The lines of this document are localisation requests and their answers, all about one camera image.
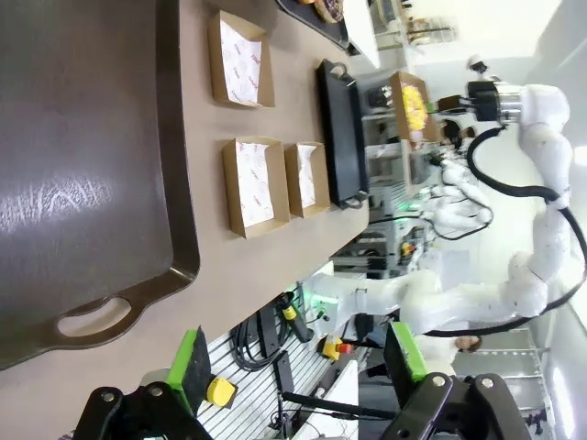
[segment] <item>brown serving tray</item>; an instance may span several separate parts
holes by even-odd
[[[200,267],[178,0],[0,2],[0,369],[123,335]],[[66,316],[119,297],[117,324]]]

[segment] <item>cardboard food tray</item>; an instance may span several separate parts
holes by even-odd
[[[222,43],[220,38],[221,22],[225,22],[236,30],[241,37],[249,41],[260,41],[260,76],[259,94],[257,102],[237,102],[230,99],[225,80]],[[224,11],[218,12],[210,21],[208,27],[208,43],[210,47],[210,74],[212,76],[212,94],[214,98],[224,104],[245,105],[250,107],[274,107],[275,92],[271,73],[271,50],[269,37],[265,30],[253,25],[249,21],[233,16]]]
[[[400,139],[415,141],[407,121],[405,113],[404,97],[402,93],[402,85],[414,86],[422,95],[424,104],[430,101],[426,83],[417,76],[411,75],[405,71],[396,72],[391,79],[393,105],[395,106],[395,113],[397,118],[397,131]],[[427,115],[424,129],[421,130],[423,135],[423,142],[438,142],[438,127],[432,115]]]
[[[349,34],[345,20],[337,24],[330,24],[320,18],[314,5],[304,5],[300,0],[275,0],[279,8],[290,17],[304,23],[326,39],[336,44],[340,49],[349,48]]]
[[[273,208],[273,219],[245,227],[240,200],[240,185],[237,166],[237,144],[262,144],[265,149],[265,162],[269,177],[269,192]],[[228,215],[230,228],[236,234],[253,238],[285,226],[290,221],[290,206],[285,177],[285,160],[283,146],[278,140],[269,137],[237,137],[222,149],[225,185],[227,191]]]
[[[298,160],[298,146],[309,145],[316,147],[310,157],[312,178],[316,202],[304,207],[300,188],[300,167]],[[290,211],[298,217],[309,217],[322,213],[330,208],[330,195],[328,194],[327,158],[324,144],[319,142],[298,142],[285,150],[285,169],[287,171],[287,188],[289,192]]]
[[[346,66],[323,60],[316,69],[327,154],[330,200],[360,207],[369,191],[357,82]]]
[[[0,75],[14,80],[0,95],[0,369],[123,335],[200,267],[179,3],[76,6],[47,4],[35,21],[46,38],[31,38],[39,2],[0,4],[10,22]],[[116,44],[106,44],[113,36]],[[129,312],[113,326],[76,337],[59,331],[62,318],[116,297]]]

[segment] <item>brown box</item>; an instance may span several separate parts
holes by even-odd
[[[310,156],[312,177],[314,179],[314,190],[316,203],[307,206],[302,205],[302,194],[300,190],[300,167],[298,162],[298,146],[311,145],[316,147]],[[330,194],[328,191],[327,156],[323,144],[319,142],[299,142],[285,150],[285,169],[287,171],[287,188],[290,198],[290,211],[299,217],[316,215],[330,208]]]
[[[260,41],[261,43],[260,77],[258,84],[259,94],[257,97],[257,103],[235,102],[228,96],[228,89],[224,72],[224,61],[222,56],[222,43],[220,38],[220,22],[222,21],[236,30],[244,39],[249,41]],[[263,29],[253,25],[247,20],[240,18],[239,16],[233,16],[227,12],[220,11],[214,16],[214,18],[212,18],[212,21],[210,22],[210,26],[208,28],[208,42],[210,46],[212,93],[217,101],[221,103],[245,105],[250,107],[275,106],[269,37]]]
[[[406,73],[405,71],[396,72],[392,76],[391,83],[393,105],[395,106],[399,138],[410,140],[412,142],[438,142],[438,127],[432,115],[427,115],[426,124],[421,130],[422,138],[417,139],[413,136],[413,133],[410,132],[410,127],[408,125],[407,116],[405,113],[402,88],[406,85],[414,86],[422,95],[422,100],[424,101],[425,105],[430,101],[426,83],[417,76]]]
[[[273,219],[248,227],[245,227],[240,200],[237,166],[237,144],[239,142],[268,146],[265,149],[265,162],[269,177]],[[222,159],[224,162],[230,228],[234,232],[245,238],[253,238],[284,226],[290,221],[285,161],[283,158],[283,146],[280,141],[268,137],[237,137],[223,148]]]

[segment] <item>bolt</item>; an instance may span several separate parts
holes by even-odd
[[[110,391],[103,392],[102,399],[104,399],[104,402],[111,402],[114,400],[114,394]]]
[[[444,387],[444,384],[447,383],[442,376],[435,376],[432,378],[432,383],[434,383],[437,387]]]
[[[163,390],[158,387],[153,387],[150,389],[151,396],[159,397],[163,394]]]

